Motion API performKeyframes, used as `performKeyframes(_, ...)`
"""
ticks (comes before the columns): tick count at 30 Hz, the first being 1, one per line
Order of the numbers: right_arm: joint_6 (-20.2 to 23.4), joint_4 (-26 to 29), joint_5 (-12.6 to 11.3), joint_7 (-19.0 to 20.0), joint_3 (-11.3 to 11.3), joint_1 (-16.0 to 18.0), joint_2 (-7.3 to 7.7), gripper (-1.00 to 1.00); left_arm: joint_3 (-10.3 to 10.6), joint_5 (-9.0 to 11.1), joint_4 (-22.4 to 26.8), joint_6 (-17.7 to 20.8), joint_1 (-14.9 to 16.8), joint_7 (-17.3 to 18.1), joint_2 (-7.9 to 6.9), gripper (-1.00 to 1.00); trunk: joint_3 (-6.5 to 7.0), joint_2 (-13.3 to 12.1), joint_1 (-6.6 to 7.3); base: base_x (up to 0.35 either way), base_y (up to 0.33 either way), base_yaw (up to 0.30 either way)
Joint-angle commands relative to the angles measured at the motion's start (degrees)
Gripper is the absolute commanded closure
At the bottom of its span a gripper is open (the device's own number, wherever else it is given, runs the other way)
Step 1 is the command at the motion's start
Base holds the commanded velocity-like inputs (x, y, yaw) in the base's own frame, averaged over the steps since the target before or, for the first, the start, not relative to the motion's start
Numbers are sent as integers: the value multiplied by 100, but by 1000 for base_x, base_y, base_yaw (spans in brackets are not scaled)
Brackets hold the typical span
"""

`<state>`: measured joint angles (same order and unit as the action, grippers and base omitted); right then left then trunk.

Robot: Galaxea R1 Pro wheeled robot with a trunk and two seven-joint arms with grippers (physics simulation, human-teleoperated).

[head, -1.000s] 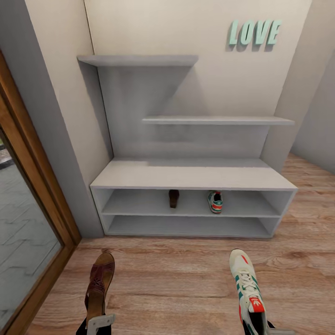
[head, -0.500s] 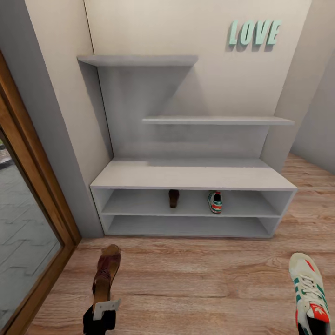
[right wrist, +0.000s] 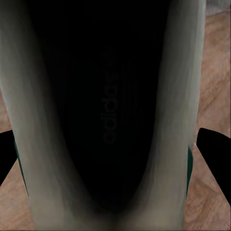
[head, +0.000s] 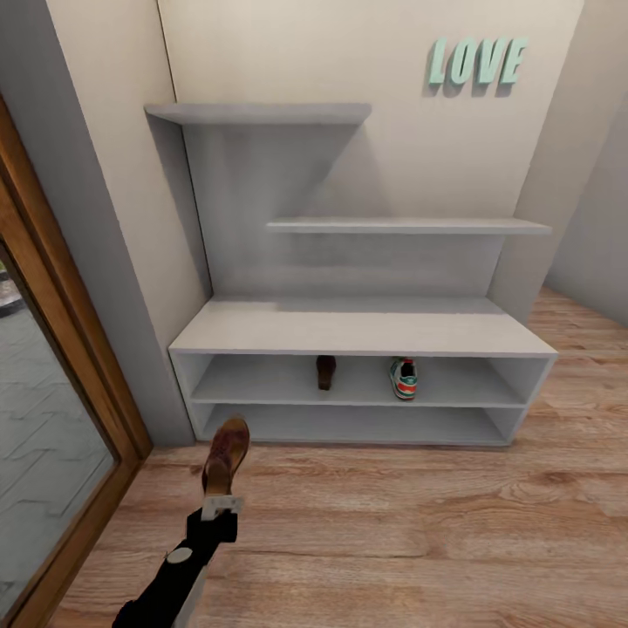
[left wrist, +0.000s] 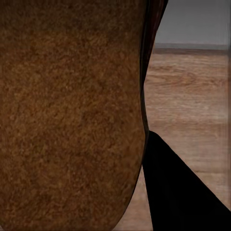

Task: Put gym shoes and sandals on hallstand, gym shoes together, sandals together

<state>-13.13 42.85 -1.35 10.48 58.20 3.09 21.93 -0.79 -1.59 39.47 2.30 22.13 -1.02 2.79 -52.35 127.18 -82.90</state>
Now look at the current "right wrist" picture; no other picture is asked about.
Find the gym shoe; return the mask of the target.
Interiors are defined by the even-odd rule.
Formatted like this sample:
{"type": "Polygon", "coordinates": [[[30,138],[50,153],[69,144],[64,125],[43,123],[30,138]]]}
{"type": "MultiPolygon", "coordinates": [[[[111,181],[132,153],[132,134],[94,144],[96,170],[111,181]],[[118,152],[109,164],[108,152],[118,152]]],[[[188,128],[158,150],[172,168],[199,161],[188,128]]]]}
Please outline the gym shoe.
{"type": "Polygon", "coordinates": [[[35,231],[182,231],[206,0],[0,0],[0,90],[35,231]]]}

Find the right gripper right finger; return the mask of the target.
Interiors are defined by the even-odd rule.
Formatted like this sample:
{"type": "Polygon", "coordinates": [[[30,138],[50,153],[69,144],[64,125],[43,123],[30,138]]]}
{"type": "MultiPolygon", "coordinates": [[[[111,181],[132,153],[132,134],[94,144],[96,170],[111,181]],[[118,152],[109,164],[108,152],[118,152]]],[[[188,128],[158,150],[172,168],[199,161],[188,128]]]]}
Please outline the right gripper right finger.
{"type": "Polygon", "coordinates": [[[231,205],[231,138],[200,128],[196,144],[231,205]]]}

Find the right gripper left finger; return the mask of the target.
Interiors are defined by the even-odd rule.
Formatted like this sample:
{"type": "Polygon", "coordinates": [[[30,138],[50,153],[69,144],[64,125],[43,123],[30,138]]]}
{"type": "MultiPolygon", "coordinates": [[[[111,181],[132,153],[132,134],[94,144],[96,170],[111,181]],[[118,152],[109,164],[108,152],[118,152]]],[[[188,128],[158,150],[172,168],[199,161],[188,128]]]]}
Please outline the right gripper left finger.
{"type": "Polygon", "coordinates": [[[0,133],[0,186],[18,159],[13,130],[0,133]]]}

